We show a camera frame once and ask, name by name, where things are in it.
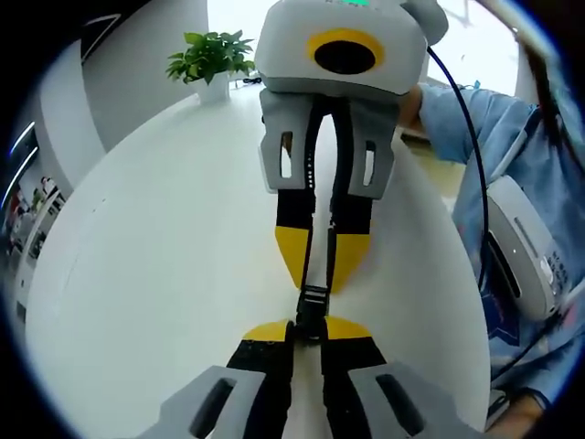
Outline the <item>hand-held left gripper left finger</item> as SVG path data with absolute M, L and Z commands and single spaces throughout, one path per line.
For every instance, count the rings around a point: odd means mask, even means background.
M 292 402 L 294 323 L 248 331 L 224 366 L 211 366 L 162 404 L 159 438 L 281 438 Z

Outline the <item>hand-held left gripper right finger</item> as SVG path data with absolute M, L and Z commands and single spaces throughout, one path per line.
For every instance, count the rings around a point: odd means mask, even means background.
M 456 438 L 449 394 L 388 361 L 369 331 L 328 316 L 321 345 L 326 417 L 334 438 Z

